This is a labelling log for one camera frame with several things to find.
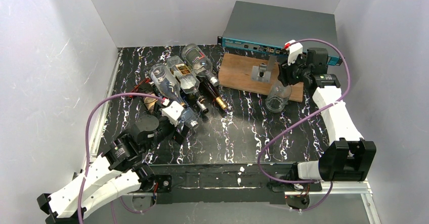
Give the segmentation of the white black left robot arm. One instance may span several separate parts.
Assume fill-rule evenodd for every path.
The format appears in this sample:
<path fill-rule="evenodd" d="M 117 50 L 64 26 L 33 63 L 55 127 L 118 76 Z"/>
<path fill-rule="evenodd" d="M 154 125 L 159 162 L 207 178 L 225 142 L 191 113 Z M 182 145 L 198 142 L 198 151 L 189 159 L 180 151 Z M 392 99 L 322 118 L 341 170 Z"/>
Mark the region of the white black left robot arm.
<path fill-rule="evenodd" d="M 88 217 L 98 208 L 124 194 L 142 190 L 156 193 L 162 185 L 144 162 L 146 153 L 171 139 L 176 127 L 165 116 L 144 115 L 123 130 L 87 170 L 60 190 L 37 198 L 47 214 L 46 223 L 78 223 L 78 214 Z"/>

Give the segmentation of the clear round glass bottle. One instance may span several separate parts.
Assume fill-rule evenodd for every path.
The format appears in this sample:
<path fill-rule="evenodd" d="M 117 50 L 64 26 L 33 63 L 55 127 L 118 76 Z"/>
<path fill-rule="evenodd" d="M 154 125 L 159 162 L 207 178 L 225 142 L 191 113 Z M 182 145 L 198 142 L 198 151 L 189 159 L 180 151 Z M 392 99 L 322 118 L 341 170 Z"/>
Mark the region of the clear round glass bottle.
<path fill-rule="evenodd" d="M 292 93 L 292 87 L 290 85 L 284 86 L 280 81 L 272 84 L 270 92 L 265 100 L 267 109 L 273 113 L 281 112 Z"/>

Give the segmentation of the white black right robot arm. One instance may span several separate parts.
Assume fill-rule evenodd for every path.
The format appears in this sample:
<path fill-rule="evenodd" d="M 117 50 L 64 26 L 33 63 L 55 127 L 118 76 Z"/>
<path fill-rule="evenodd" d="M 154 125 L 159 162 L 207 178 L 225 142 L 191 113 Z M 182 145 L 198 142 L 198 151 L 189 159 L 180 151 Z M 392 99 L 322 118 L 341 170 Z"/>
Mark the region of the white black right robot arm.
<path fill-rule="evenodd" d="M 325 48 L 297 45 L 286 49 L 287 60 L 279 65 L 278 79 L 284 85 L 302 82 L 312 93 L 318 108 L 332 104 L 320 114 L 325 123 L 330 145 L 317 161 L 298 163 L 293 170 L 296 180 L 361 182 L 367 178 L 376 146 L 357 130 L 347 111 L 340 82 L 327 72 L 330 57 Z"/>

